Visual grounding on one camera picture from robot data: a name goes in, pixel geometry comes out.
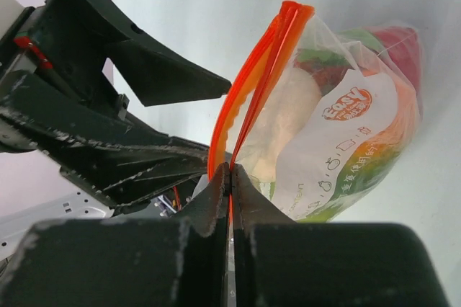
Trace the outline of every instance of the white label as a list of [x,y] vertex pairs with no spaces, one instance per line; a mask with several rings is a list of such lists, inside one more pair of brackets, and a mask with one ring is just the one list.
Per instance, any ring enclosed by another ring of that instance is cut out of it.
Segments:
[[280,153],[272,202],[294,220],[325,205],[345,163],[360,144],[392,123],[397,109],[397,91],[390,76],[363,77],[359,71],[348,70]]

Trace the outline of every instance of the pink wall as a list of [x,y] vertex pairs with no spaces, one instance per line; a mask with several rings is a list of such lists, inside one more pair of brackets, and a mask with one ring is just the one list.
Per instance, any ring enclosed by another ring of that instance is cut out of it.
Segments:
[[[23,6],[41,6],[44,0],[17,0]],[[112,78],[110,66],[104,73]],[[74,193],[77,188],[61,178],[57,164],[40,152],[0,153],[0,218]]]

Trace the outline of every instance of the red wire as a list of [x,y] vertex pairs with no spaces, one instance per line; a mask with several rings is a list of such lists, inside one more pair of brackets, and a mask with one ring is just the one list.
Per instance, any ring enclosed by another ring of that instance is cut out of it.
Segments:
[[181,200],[179,199],[179,192],[176,186],[173,187],[174,197],[176,198],[176,204],[178,204],[178,211],[181,210]]

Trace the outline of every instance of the orange logo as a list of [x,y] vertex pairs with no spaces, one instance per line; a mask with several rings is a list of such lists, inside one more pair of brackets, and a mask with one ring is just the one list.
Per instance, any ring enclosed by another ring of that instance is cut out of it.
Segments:
[[362,116],[372,104],[372,95],[366,89],[352,87],[348,94],[339,98],[323,111],[326,120],[346,121]]

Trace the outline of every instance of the transparent plastic bag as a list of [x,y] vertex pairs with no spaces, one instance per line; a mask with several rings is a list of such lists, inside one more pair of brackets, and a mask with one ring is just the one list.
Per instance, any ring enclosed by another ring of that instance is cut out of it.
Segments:
[[420,79],[413,28],[334,34],[312,7],[284,2],[229,92],[208,173],[233,152],[231,167],[242,164],[289,217],[332,219],[379,183],[412,139]]

